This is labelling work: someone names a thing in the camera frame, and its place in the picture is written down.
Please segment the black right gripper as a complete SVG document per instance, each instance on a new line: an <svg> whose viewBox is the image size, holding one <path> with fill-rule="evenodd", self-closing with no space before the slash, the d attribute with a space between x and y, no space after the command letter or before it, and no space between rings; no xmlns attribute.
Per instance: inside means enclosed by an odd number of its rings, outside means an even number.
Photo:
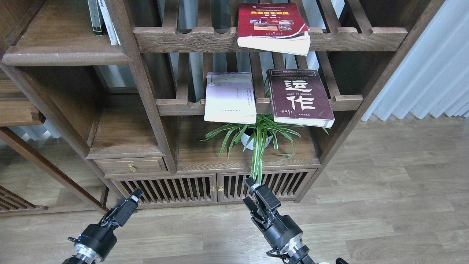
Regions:
<svg viewBox="0 0 469 264"><path fill-rule="evenodd" d="M251 177L246 178L244 183L253 192L257 203L251 197L244 198L243 202L251 213L251 220L272 247L272 252L279 256L295 255L303 247L303 231L289 215L277 213L281 203L268 186L261 186Z"/></svg>

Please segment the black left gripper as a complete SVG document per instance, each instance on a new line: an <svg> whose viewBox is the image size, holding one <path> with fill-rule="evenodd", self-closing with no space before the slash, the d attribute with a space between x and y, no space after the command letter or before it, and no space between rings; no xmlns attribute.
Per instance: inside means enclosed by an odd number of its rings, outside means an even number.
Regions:
<svg viewBox="0 0 469 264"><path fill-rule="evenodd" d="M77 254L68 262L103 262L117 242L114 230L122 227L138 207L143 191L136 188L128 199L121 198L99 224L89 224L77 239L68 237L74 243Z"/></svg>

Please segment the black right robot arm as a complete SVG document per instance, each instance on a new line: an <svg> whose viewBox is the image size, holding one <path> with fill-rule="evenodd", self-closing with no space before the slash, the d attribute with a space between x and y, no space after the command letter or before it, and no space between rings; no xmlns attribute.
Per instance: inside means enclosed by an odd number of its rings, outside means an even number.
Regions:
<svg viewBox="0 0 469 264"><path fill-rule="evenodd" d="M246 197L243 202L251 212L253 223L272 247L266 254L280 258L285 264L313 264L308 255L309 248L302 244L303 231L289 215L278 213L281 203L274 193L251 177L244 183L257 202L254 203L251 197Z"/></svg>

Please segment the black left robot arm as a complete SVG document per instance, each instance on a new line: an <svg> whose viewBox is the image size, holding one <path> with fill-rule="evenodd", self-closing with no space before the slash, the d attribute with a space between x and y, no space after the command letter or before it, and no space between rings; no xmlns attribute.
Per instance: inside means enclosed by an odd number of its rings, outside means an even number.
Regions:
<svg viewBox="0 0 469 264"><path fill-rule="evenodd" d="M103 262L117 242L113 231L129 220L142 194L143 191L136 188L128 199L119 199L98 224L89 224L77 239L69 237L78 253L66 259L64 264L95 264L97 258Z"/></svg>

